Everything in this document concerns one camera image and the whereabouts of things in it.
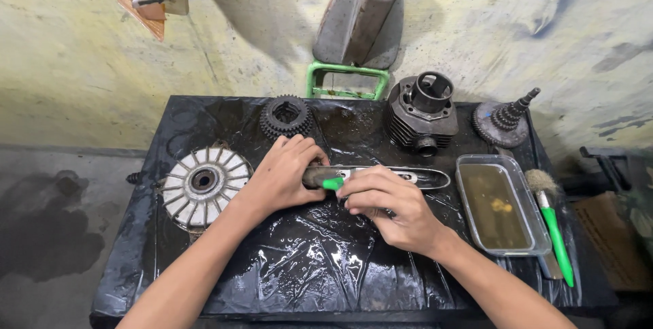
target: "plastic sheet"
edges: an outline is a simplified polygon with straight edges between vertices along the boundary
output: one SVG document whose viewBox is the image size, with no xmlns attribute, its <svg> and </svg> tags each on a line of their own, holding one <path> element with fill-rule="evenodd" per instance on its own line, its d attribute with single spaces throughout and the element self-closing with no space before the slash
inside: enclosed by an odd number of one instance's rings
<svg viewBox="0 0 653 329">
<path fill-rule="evenodd" d="M 272 143 L 258 126 L 265 98 L 173 96 L 143 166 L 94 301 L 96 323 L 124 315 L 140 293 L 188 246 L 151 185 L 193 149 L 217 139 L 256 167 Z M 454 176 L 462 154 L 490 147 L 469 124 L 474 104 L 457 103 L 460 132 L 449 148 L 422 158 L 397 149 L 383 133 L 385 102 L 309 99 L 318 126 L 312 136 L 332 164 L 419 166 Z M 523 170 L 542 164 L 541 143 L 513 149 Z M 424 194 L 442 223 L 471 245 L 461 199 L 452 184 Z M 576 287 L 543 279 L 537 258 L 486 255 L 568 313 L 597 315 L 616 304 L 573 211 L 554 200 L 567 242 Z M 333 195 L 325 201 L 270 216 L 243 241 L 211 293 L 202 316 L 245 320 L 423 321 L 481 311 L 470 295 L 433 260 L 388 246 L 364 217 L 352 216 Z"/>
</svg>

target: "yellow wall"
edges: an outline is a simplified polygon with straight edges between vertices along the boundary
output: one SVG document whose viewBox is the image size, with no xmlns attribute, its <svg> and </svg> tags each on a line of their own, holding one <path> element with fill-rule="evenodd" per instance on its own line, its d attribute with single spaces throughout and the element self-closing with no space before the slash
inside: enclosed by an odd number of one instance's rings
<svg viewBox="0 0 653 329">
<path fill-rule="evenodd" d="M 159 43 L 116 0 L 0 0 L 2 143 L 148 148 L 171 94 L 304 93 L 329 0 L 190 0 Z M 555 159 L 653 141 L 653 0 L 405 0 L 395 79 L 445 73 L 456 100 L 534 86 Z"/>
</svg>

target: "dirty liquid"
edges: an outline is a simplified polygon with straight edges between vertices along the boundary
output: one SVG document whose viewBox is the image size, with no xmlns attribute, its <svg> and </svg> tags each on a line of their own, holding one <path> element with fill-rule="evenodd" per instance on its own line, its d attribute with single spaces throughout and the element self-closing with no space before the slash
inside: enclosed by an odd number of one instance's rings
<svg viewBox="0 0 653 329">
<path fill-rule="evenodd" d="M 533 240 L 508 176 L 491 164 L 461 164 L 469 210 L 486 249 L 530 249 Z"/>
</svg>

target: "hand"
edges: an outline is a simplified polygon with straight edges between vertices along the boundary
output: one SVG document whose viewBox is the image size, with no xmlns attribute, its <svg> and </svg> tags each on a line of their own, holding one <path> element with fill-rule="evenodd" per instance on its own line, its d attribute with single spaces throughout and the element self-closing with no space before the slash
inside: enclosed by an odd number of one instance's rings
<svg viewBox="0 0 653 329">
<path fill-rule="evenodd" d="M 385 242 L 401 250 L 439 261 L 450 250 L 450 242 L 459 238 L 433 215 L 417 186 L 381 165 L 352 174 L 337 195 L 349 195 L 345 208 L 367 216 Z M 390 218 L 379 208 L 391 209 L 396 216 Z"/>
<path fill-rule="evenodd" d="M 260 208 L 263 217 L 279 209 L 324 200 L 326 191 L 307 190 L 302 184 L 302 175 L 312 162 L 329 165 L 326 153 L 315 140 L 301 134 L 292 139 L 279 136 L 234 199 L 247 200 L 247 204 Z"/>
</svg>

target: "table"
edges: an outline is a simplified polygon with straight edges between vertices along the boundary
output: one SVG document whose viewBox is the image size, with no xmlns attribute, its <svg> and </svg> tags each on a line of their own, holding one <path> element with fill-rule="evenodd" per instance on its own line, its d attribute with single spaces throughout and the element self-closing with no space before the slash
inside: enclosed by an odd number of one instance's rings
<svg viewBox="0 0 653 329">
<path fill-rule="evenodd" d="M 171 96 L 120 225 L 91 309 L 94 328 L 115 325 L 152 281 L 189 244 L 168 218 L 153 185 L 191 150 L 226 141 L 254 168 L 272 141 L 259 128 L 267 98 Z M 454 180 L 463 154 L 492 149 L 469 119 L 477 103 L 456 103 L 459 133 L 435 157 L 397 149 L 381 125 L 384 101 L 307 99 L 312 130 L 332 164 L 433 167 Z M 552 172 L 537 135 L 512 149 L 522 170 Z M 452 185 L 424 193 L 433 213 L 473 245 L 461 199 Z M 563 198 L 553 200 L 576 273 L 575 287 L 543 279 L 536 258 L 500 258 L 496 264 L 567 314 L 599 316 L 616 305 L 596 251 Z M 433 322 L 482 316 L 459 283 L 433 260 L 395 249 L 363 217 L 335 197 L 270 216 L 243 241 L 212 291 L 201 317 L 223 320 Z"/>
</svg>

